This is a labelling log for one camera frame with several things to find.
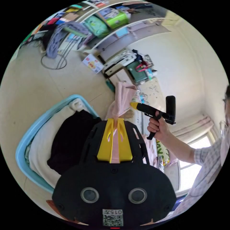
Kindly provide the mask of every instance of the beige floor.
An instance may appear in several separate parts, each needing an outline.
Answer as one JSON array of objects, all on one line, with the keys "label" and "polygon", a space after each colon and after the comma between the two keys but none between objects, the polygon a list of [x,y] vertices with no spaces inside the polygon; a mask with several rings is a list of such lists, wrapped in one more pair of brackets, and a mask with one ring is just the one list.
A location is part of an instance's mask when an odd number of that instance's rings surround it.
[{"label": "beige floor", "polygon": [[51,194],[27,179],[18,168],[16,147],[31,124],[62,99],[80,94],[104,119],[115,95],[102,74],[96,75],[82,64],[76,52],[69,54],[67,66],[61,70],[44,68],[41,57],[38,48],[24,46],[6,69],[0,86],[0,144],[19,186],[38,206],[56,215],[46,204]]}]

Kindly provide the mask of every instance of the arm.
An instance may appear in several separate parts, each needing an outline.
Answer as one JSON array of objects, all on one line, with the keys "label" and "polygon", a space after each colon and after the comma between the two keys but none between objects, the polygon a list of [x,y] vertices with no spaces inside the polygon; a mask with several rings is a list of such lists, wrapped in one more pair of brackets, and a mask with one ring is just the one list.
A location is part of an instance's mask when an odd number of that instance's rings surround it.
[{"label": "arm", "polygon": [[172,152],[179,160],[188,163],[194,162],[195,149],[191,148],[186,143],[176,138],[168,129],[168,125],[161,117],[158,121],[150,118],[149,126],[147,130],[149,132],[155,132],[155,138],[159,140],[170,152]]},{"label": "arm", "polygon": [[161,142],[179,160],[191,164],[195,163],[194,161],[195,149],[191,148],[189,145],[176,138],[173,134],[169,133],[167,138],[163,139]]}]

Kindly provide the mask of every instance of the white towel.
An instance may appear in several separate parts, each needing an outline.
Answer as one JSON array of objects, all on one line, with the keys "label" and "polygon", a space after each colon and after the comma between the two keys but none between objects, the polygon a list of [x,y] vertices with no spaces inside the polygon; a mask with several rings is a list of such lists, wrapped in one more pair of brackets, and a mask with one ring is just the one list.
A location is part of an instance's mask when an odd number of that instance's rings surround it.
[{"label": "white towel", "polygon": [[54,114],[37,132],[35,135],[29,151],[30,168],[53,188],[55,188],[60,174],[51,169],[47,165],[47,160],[51,155],[51,147],[56,133],[61,127],[62,123],[76,111],[87,110],[80,99],[75,99],[67,106]]}]

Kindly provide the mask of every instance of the curtain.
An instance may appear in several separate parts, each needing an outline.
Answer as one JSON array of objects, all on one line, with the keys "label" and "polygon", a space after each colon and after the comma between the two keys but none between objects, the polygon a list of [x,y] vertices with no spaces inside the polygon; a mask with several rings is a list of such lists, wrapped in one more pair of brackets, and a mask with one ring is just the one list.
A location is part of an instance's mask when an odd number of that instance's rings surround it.
[{"label": "curtain", "polygon": [[206,134],[214,123],[206,114],[199,114],[170,126],[171,133],[179,140],[189,143]]}]

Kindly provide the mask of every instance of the qr code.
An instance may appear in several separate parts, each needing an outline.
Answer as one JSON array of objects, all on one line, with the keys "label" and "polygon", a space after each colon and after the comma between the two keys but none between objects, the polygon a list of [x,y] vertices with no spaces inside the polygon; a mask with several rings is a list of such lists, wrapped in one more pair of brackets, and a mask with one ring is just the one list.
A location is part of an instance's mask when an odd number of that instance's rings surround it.
[{"label": "qr code", "polygon": [[123,212],[121,210],[103,209],[103,225],[111,227],[123,226]]}]

